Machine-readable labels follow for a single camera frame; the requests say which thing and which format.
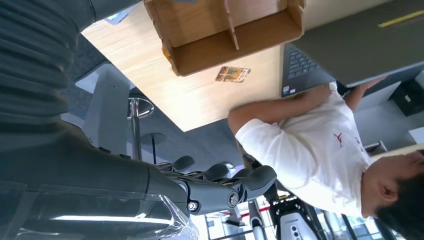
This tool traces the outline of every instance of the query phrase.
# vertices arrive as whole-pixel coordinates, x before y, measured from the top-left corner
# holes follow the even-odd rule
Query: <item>black hair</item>
[[[424,173],[398,181],[398,200],[376,211],[377,218],[407,240],[424,239]]]

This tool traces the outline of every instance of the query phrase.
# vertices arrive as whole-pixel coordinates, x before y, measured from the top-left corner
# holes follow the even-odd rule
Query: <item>gray wall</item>
[[[383,141],[389,151],[415,144],[408,131],[424,127],[424,112],[405,117],[392,100],[354,116],[364,146]]]

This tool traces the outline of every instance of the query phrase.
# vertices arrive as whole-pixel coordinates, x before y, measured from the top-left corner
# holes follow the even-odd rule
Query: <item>red logo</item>
[[[340,133],[339,135],[333,133],[333,135],[337,138],[338,143],[340,144],[340,147],[343,147],[342,133]]]

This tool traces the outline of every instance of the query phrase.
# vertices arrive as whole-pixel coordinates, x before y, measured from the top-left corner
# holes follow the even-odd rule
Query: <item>laptop keyboard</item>
[[[301,51],[295,50],[290,53],[288,78],[294,78],[317,69],[319,66]]]

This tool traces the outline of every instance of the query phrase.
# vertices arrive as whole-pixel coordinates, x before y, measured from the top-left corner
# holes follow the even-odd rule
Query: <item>metal screw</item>
[[[237,193],[235,191],[231,192],[228,198],[228,206],[230,208],[234,208],[235,206],[237,206],[238,202],[239,202],[239,196],[237,195]]]
[[[194,212],[198,209],[199,205],[196,202],[189,202],[187,205],[187,209]]]

